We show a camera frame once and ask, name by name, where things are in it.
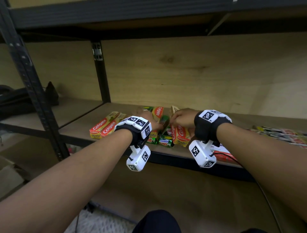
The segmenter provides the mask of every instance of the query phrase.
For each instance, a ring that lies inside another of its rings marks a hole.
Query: black bag
[[[59,105],[59,95],[52,82],[48,83],[45,96],[51,106]],[[26,88],[12,89],[0,85],[0,120],[11,116],[36,112]]]

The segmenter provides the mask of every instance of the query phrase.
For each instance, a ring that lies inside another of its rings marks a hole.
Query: wrist-mounted device
[[[126,165],[130,170],[140,172],[150,156],[150,149],[145,143],[152,131],[151,123],[143,117],[131,116],[119,122],[114,131],[120,129],[128,129],[132,133],[130,144],[132,153],[127,159]]]
[[[189,150],[202,168],[210,168],[216,163],[216,157],[210,148],[212,145],[220,146],[216,131],[223,123],[232,123],[232,120],[216,110],[204,110],[195,116],[195,136],[200,140],[194,140],[189,145]]]

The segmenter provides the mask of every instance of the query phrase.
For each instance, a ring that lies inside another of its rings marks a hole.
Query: white plastic housing
[[[189,145],[190,152],[197,164],[202,168],[211,168],[216,163],[216,157],[212,155],[210,150],[212,143],[213,141],[209,141],[205,144],[202,141],[194,140]]]
[[[130,155],[132,161],[129,158],[127,159],[127,167],[131,171],[140,172],[141,170],[143,170],[146,162],[148,161],[151,151],[146,145],[144,145],[142,149],[135,148],[134,146],[130,146],[130,148],[132,150],[132,153]]]

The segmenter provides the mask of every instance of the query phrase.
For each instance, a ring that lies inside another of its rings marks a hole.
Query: forearm
[[[307,221],[307,153],[295,145],[221,124],[217,138],[253,177]]]
[[[102,186],[131,141],[130,131],[116,131],[35,178],[0,203],[2,231],[65,229]]]

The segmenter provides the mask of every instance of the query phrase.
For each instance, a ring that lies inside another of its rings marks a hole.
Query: black cable
[[[214,153],[212,153],[212,154],[213,154],[213,155],[224,155],[224,156],[226,156],[226,157],[232,159],[232,160],[235,161],[237,164],[239,164],[242,168],[245,169],[245,167],[243,167],[242,164],[240,164],[236,159],[232,158],[230,155],[224,154],[224,153],[222,153],[222,152],[214,152]],[[280,228],[280,225],[279,225],[279,223],[278,223],[277,217],[276,217],[276,215],[275,215],[275,213],[274,213],[274,211],[273,211],[273,208],[272,208],[272,206],[271,206],[271,204],[270,204],[268,198],[266,197],[266,194],[265,194],[264,190],[262,189],[262,187],[260,186],[260,184],[256,181],[256,179],[255,179],[255,182],[256,182],[256,184],[258,185],[258,187],[260,188],[262,194],[264,195],[264,198],[265,198],[267,204],[269,205],[269,208],[270,208],[271,213],[272,213],[272,215],[273,215],[273,217],[274,217],[274,220],[275,220],[275,222],[276,222],[276,225],[277,225],[277,228],[278,228],[279,232],[282,233],[282,229]]]

